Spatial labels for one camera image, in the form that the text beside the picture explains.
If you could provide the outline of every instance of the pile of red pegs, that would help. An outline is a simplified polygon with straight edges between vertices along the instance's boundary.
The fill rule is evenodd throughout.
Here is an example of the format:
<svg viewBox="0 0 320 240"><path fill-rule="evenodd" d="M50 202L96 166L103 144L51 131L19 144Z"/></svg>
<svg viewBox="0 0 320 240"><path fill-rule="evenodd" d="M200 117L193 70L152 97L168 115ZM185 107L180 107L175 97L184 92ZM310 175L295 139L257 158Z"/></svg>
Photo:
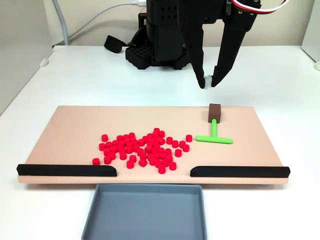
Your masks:
<svg viewBox="0 0 320 240"><path fill-rule="evenodd" d="M192 135L186 135L185 140L177 141L168 136L159 128L155 128L152 133L148 133L140 139L136 139L135 133L119 135L116 140L108 141L107 134L101 136L103 143L98 148L104 154L104 164L109 165L117 158L117 154L121 160L129 159L126 162L128 169L133 169L138 159L138 165L145 167L146 165L155 166L160 174L166 173L167 168L171 171L177 169L177 163L174 156L180 158L184 153L189 152L190 146L187 143L192 142ZM164 144L171 145L171 148L165 148ZM100 165L100 159L94 158L93 165Z"/></svg>

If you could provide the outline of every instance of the green plastic stick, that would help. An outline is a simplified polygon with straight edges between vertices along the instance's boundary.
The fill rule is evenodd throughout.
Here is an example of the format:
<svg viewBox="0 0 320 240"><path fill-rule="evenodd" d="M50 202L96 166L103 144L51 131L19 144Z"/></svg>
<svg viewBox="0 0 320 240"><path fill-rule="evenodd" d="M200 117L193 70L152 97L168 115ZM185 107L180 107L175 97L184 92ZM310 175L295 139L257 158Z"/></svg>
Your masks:
<svg viewBox="0 0 320 240"><path fill-rule="evenodd" d="M217 119L213 118L211 121L212 124L212 130L211 130L211 137L217 137Z"/></svg>
<svg viewBox="0 0 320 240"><path fill-rule="evenodd" d="M232 138L214 137L214 136L196 136L195 140L199 142L218 143L218 144L232 144L234 142Z"/></svg>

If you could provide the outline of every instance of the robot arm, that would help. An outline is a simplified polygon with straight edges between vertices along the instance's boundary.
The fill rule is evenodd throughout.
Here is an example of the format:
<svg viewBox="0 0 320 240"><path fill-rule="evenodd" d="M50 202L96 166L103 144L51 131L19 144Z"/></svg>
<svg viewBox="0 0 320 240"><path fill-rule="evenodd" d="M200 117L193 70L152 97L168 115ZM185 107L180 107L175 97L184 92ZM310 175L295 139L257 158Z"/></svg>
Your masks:
<svg viewBox="0 0 320 240"><path fill-rule="evenodd" d="M259 9L260 0L247 0L247 6ZM237 9L230 0L179 0L178 27L189 54L200 88L205 88L203 70L203 24L224 22L224 31L217 66L214 68L211 86L220 83L233 67L241 43L257 14Z"/></svg>

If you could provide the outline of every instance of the gray tray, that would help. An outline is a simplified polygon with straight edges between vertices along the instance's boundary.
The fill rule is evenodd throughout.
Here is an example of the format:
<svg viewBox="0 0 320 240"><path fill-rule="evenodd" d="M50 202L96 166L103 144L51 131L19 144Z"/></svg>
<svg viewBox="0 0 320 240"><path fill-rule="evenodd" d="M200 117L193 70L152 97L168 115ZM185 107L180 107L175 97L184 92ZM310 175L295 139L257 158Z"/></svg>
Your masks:
<svg viewBox="0 0 320 240"><path fill-rule="evenodd" d="M202 188L98 184L83 240L206 240Z"/></svg>

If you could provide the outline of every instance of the white wall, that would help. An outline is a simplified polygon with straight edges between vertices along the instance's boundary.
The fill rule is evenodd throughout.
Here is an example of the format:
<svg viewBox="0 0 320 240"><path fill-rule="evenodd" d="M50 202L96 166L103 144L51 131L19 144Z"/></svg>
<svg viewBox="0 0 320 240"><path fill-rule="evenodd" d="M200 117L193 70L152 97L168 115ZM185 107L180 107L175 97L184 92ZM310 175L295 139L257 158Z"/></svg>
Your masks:
<svg viewBox="0 0 320 240"><path fill-rule="evenodd" d="M0 0L0 114L51 52L43 0Z"/></svg>
<svg viewBox="0 0 320 240"><path fill-rule="evenodd" d="M73 33L103 9L131 0L59 0L67 23ZM263 8L276 7L283 0L261 0ZM257 17L252 30L244 39L245 46L301 45L315 0L291 0L286 6L269 15ZM61 25L52 0L44 0L52 44L63 39ZM105 12L76 35L71 45L103 46L107 35L129 42L138 29L138 6L120 6ZM204 25L204 46L219 46L224 24Z"/></svg>

